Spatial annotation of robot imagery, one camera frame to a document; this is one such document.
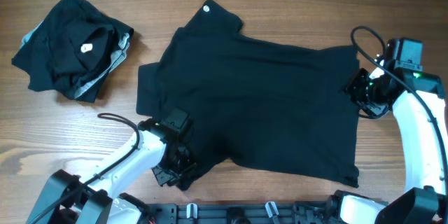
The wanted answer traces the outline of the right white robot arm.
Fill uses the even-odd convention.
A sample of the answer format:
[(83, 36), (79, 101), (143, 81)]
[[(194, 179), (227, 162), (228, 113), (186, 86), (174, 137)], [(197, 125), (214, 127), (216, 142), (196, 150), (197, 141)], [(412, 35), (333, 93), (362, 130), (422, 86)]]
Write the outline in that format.
[(323, 223), (446, 223), (447, 128), (440, 77), (421, 66), (423, 44), (391, 39), (369, 73), (361, 69), (346, 93), (370, 117), (392, 112), (405, 156), (405, 192), (389, 204), (349, 192), (328, 198)]

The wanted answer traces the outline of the folded black clothes pile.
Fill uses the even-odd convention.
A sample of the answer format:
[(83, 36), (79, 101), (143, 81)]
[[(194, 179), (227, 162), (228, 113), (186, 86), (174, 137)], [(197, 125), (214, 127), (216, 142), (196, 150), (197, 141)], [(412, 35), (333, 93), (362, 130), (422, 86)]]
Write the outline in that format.
[(35, 92), (95, 102), (106, 77), (127, 57), (134, 30), (86, 0), (60, 0), (22, 38), (13, 66), (29, 75)]

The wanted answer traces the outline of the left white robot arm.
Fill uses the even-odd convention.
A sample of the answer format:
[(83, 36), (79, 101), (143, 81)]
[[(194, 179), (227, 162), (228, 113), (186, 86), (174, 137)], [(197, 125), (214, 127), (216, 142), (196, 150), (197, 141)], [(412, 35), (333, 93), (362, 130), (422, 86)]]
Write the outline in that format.
[(78, 174), (60, 169), (45, 183), (28, 223), (152, 223), (151, 209), (125, 189), (147, 170), (160, 186), (177, 186), (197, 166), (183, 136), (188, 113), (175, 108), (165, 119), (138, 124), (116, 114), (99, 118), (130, 126), (134, 133), (119, 149)]

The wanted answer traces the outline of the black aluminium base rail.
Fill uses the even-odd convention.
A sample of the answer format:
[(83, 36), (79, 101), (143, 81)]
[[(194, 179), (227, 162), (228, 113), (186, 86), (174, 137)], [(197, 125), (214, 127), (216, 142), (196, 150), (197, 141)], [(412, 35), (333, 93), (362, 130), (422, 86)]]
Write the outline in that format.
[(360, 213), (344, 215), (336, 203), (293, 202), (278, 204), (147, 204), (137, 209), (136, 217), (124, 217), (117, 223), (180, 224), (180, 223), (374, 223), (370, 213), (366, 219)]

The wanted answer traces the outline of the black t-shirt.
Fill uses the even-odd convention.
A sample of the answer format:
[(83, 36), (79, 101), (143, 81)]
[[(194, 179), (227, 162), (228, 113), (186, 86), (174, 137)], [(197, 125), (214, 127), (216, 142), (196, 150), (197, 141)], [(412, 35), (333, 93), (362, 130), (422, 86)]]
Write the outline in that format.
[(192, 170), (177, 187), (228, 159), (357, 187), (358, 107), (343, 91), (359, 68), (355, 48), (281, 45), (244, 36), (242, 26), (206, 0), (160, 61), (139, 67), (138, 114), (190, 116), (181, 141)]

